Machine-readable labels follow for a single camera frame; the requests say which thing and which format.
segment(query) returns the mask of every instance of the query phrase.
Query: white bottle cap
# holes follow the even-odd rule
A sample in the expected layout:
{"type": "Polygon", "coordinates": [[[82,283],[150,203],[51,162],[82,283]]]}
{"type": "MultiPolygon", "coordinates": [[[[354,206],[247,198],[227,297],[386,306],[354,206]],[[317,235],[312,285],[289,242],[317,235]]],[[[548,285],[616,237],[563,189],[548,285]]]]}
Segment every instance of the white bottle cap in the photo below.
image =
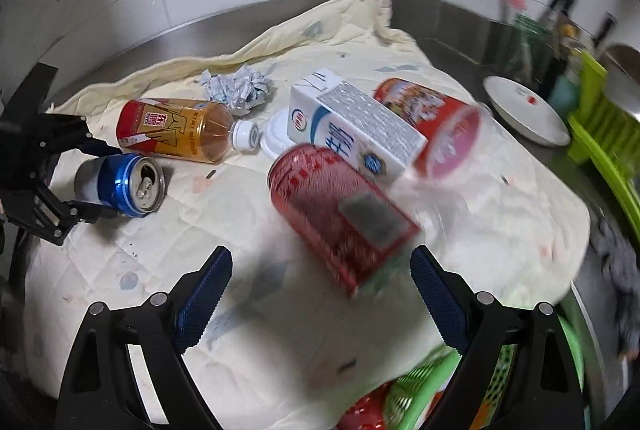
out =
{"type": "Polygon", "coordinates": [[[255,150],[260,141],[260,130],[253,121],[236,121],[231,135],[231,145],[236,150],[251,152],[255,150]]]}

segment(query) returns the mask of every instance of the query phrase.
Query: red can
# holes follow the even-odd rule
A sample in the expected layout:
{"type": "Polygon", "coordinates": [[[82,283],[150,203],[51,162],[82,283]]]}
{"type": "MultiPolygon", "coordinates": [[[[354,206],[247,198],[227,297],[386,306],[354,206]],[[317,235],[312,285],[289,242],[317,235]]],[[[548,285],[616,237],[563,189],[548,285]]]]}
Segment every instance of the red can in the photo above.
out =
{"type": "Polygon", "coordinates": [[[414,165],[428,178],[442,179],[472,153],[483,114],[479,106],[399,78],[383,82],[373,97],[427,138],[414,165]]]}
{"type": "Polygon", "coordinates": [[[333,150],[296,145],[267,177],[271,202],[350,296],[396,256],[420,227],[333,150]]]}

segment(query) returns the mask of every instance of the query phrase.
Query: grey cloth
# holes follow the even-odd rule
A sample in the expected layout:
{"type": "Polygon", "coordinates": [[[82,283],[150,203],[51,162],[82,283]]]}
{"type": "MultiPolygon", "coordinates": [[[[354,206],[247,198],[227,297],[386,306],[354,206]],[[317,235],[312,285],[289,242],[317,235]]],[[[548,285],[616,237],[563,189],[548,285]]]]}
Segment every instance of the grey cloth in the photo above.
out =
{"type": "Polygon", "coordinates": [[[602,275],[611,280],[618,293],[620,352],[635,358],[640,353],[640,270],[636,252],[617,224],[604,216],[591,230],[591,247],[602,259],[602,275]]]}

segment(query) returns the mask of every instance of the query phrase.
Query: plastic bottle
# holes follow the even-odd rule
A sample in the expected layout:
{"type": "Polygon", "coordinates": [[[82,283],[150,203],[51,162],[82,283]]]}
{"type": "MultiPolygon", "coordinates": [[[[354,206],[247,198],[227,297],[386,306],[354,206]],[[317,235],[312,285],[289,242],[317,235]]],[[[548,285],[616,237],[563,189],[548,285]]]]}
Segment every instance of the plastic bottle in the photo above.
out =
{"type": "Polygon", "coordinates": [[[125,104],[116,137],[121,148],[217,163],[232,148],[254,150],[260,133],[253,121],[235,121],[220,103],[142,98],[125,104]]]}
{"type": "Polygon", "coordinates": [[[569,56],[566,71],[558,76],[556,85],[548,99],[548,104],[565,123],[569,114],[578,108],[581,73],[582,57],[580,51],[574,49],[569,56]]]}

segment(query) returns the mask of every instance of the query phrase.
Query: can top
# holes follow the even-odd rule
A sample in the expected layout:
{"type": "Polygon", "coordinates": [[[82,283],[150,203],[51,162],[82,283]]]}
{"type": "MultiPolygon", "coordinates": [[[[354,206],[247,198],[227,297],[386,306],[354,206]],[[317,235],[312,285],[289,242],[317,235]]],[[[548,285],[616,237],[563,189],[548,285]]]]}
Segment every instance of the can top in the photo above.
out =
{"type": "Polygon", "coordinates": [[[129,177],[129,196],[133,207],[140,212],[156,211],[164,199],[164,174],[153,159],[141,157],[129,177]]]}

